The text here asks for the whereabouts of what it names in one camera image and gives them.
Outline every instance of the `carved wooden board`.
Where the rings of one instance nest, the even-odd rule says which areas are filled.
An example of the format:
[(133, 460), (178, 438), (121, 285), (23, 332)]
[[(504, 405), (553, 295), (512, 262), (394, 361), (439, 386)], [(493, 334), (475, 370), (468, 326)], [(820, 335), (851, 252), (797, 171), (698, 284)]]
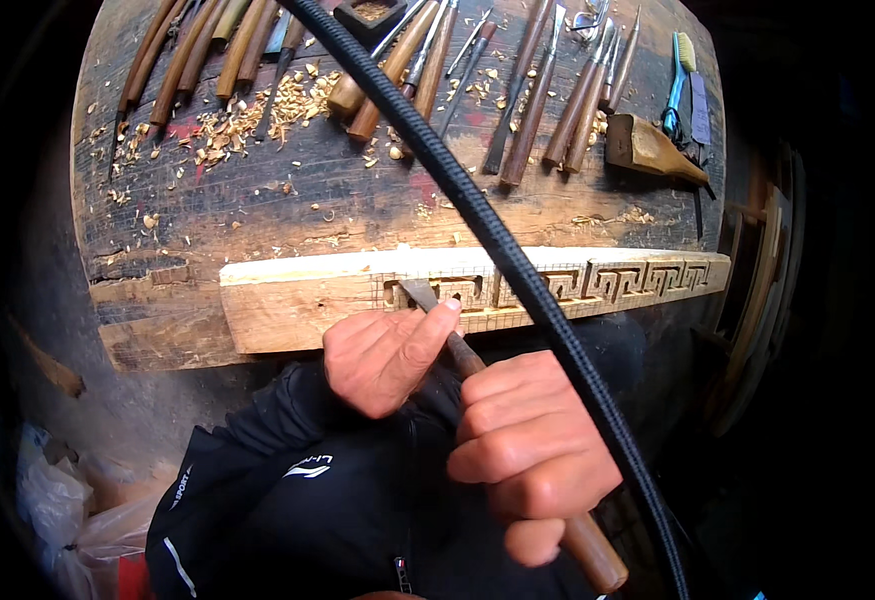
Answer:
[[(711, 252), (616, 247), (526, 247), (571, 319), (719, 292), (730, 258)], [(235, 263), (220, 293), (239, 353), (321, 347), (339, 320), (365, 310), (407, 308), (405, 278), (431, 280), (458, 298), (467, 333), (531, 325), (527, 311), (481, 247), (396, 249)]]
[[(718, 196), (717, 201), (706, 197), (702, 201), (703, 238), (696, 239), (694, 196), (688, 187), (605, 165), (602, 143), (587, 153), (581, 174), (548, 173), (538, 161), (528, 166), (521, 186), (509, 193), (497, 186), (495, 176), (480, 173), (500, 118), (493, 100), (506, 93), (511, 57), (517, 54), (533, 5), (495, 0), (493, 18), (500, 28), (478, 68), (498, 69), (498, 78), (480, 106), (473, 100), (461, 102), (445, 142), (462, 164), (478, 167), (475, 182), (488, 190), (494, 210), (523, 246), (695, 252), (717, 248), (725, 150), (714, 46), (707, 30), (678, 0), (615, 1), (609, 16), (629, 28), (642, 3), (640, 42), (621, 110), (650, 121), (660, 118), (673, 78), (671, 32), (682, 30), (691, 36), (697, 68), (707, 87), (713, 143), (705, 154), (710, 156), (707, 172)], [(361, 158), (366, 149), (353, 146), (343, 127), (324, 117), (313, 119), (307, 128), (299, 123), (292, 126), (283, 150), (278, 151), (280, 144), (252, 145), (247, 157), (233, 156), (210, 171), (196, 167), (194, 150), (179, 147), (177, 141), (191, 134), (198, 114), (220, 106), (214, 93), (223, 62), (219, 48), (209, 54), (193, 97), (180, 99), (182, 105), (167, 129), (168, 136), (175, 136), (164, 141), (156, 158), (150, 158), (153, 145), (159, 143), (153, 128), (143, 142), (143, 158), (107, 184), (109, 162), (103, 152), (113, 133), (114, 110), (137, 44), (158, 4), (158, 0), (104, 0), (74, 100), (74, 227), (100, 336), (117, 369), (183, 369), (251, 360), (234, 348), (221, 306), (217, 274), (228, 262), (370, 252), (373, 247), (393, 250), (401, 242), (416, 248), (477, 246), (457, 211), (443, 207), (445, 199), (419, 163), (408, 165), (387, 157), (387, 149), (382, 148), (387, 141), (385, 121), (375, 154), (381, 159), (369, 169)], [(487, 6), (488, 2), (460, 0), (445, 67), (474, 25), (465, 19), (479, 17)], [(569, 15), (585, 8), (583, 0), (565, 6)], [(491, 55), (494, 50), (504, 59)], [(535, 56), (537, 65), (542, 52), (538, 49)], [(158, 57), (143, 93), (143, 107), (128, 118), (130, 131), (147, 121), (170, 55), (165, 48)], [(575, 37), (562, 30), (551, 81), (555, 96), (545, 105), (531, 152), (536, 160), (550, 141), (586, 56)], [(290, 72), (306, 72), (305, 64), (313, 63), (319, 64), (321, 73), (338, 68), (316, 42), (308, 47), (301, 44)], [(274, 65), (265, 64), (251, 90), (264, 90), (273, 76)], [(446, 118), (447, 112), (438, 108), (446, 105), (447, 86), (442, 80), (433, 124)], [(690, 90), (681, 98), (681, 118), (690, 123)], [(106, 132), (92, 136), (101, 127), (107, 127)], [(178, 177), (181, 168), (184, 173)], [(291, 178), (298, 193), (285, 195), (281, 183)], [(133, 200), (115, 203), (107, 195), (111, 188)], [(320, 209), (311, 209), (313, 204)], [(161, 215), (160, 225), (142, 229), (143, 215), (154, 213)]]

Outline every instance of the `wooden workbench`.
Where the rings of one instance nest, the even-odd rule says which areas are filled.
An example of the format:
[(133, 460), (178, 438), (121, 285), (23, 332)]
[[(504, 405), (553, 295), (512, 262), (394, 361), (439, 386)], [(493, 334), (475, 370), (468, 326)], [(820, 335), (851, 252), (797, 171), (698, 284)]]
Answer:
[[(637, 0), (612, 2), (608, 15), (629, 32)], [(195, 116), (219, 106), (214, 95), (222, 59), (209, 56), (202, 81), (190, 102), (176, 111), (156, 159), (150, 158), (156, 131), (143, 143), (143, 158), (107, 183), (107, 148), (113, 134), (116, 104), (140, 38), (157, 8), (156, 0), (105, 0), (84, 54), (72, 122), (71, 189), (73, 220), (99, 332), (119, 370), (167, 370), (211, 367), (254, 360), (238, 354), (224, 318), (218, 271), (228, 262), (326, 253), (392, 250), (398, 243), (413, 247), (475, 246), (456, 210), (443, 208), (440, 190), (417, 163), (409, 170), (379, 148), (381, 160), (364, 167), (362, 148), (354, 146), (334, 120), (315, 118), (309, 127), (291, 126), (287, 145), (251, 145), (249, 156), (232, 156), (210, 173), (195, 167), (193, 150), (178, 148), (195, 127)], [(476, 18), (487, 2), (460, 0), (449, 64), (469, 30), (464, 18)], [(707, 172), (717, 194), (702, 194), (703, 237), (695, 233), (694, 195), (663, 178), (606, 169), (602, 142), (588, 152), (581, 174), (546, 173), (537, 161), (528, 166), (521, 186), (504, 194), (497, 177), (480, 174), (486, 148), (500, 118), (493, 98), (506, 94), (512, 57), (524, 34), (526, 0), (498, 0), (492, 20), (495, 33), (479, 68), (500, 72), (481, 106), (464, 99), (448, 129), (446, 142), (465, 166), (477, 166), (474, 179), (488, 190), (492, 206), (524, 246), (617, 246), (686, 251), (714, 251), (718, 244), (724, 190), (724, 112), (720, 78), (710, 35), (677, 0), (644, 0), (640, 45), (631, 67), (632, 93), (624, 94), (620, 111), (653, 121), (668, 98), (673, 74), (671, 32), (684, 31), (695, 45), (697, 68), (704, 78), (711, 116), (712, 145)], [(568, 16), (584, 8), (582, 0), (567, 5)], [(551, 90), (531, 156), (538, 159), (573, 88), (586, 54), (573, 33), (562, 31)], [(499, 61), (492, 50), (508, 55)], [(167, 69), (167, 46), (143, 94), (143, 108), (129, 117), (130, 134), (147, 121), (161, 78)], [(337, 68), (321, 44), (305, 48), (290, 67), (320, 60), (323, 73)], [(273, 79), (266, 64), (254, 90)], [(446, 118), (442, 93), (432, 123)], [(690, 123), (690, 85), (681, 102), (682, 120)], [(88, 113), (88, 108), (96, 104)], [(94, 140), (91, 133), (107, 131)], [(382, 121), (383, 144), (386, 123)], [(292, 162), (300, 162), (296, 167)], [(176, 171), (183, 166), (185, 174)], [(298, 195), (285, 195), (277, 183), (293, 180)], [(129, 194), (118, 205), (110, 189)], [(318, 204), (319, 209), (312, 209)], [(160, 225), (142, 227), (144, 214), (159, 213)], [(635, 219), (649, 214), (653, 221)], [(600, 224), (581, 224), (588, 216)], [(233, 222), (239, 222), (236, 228)]]

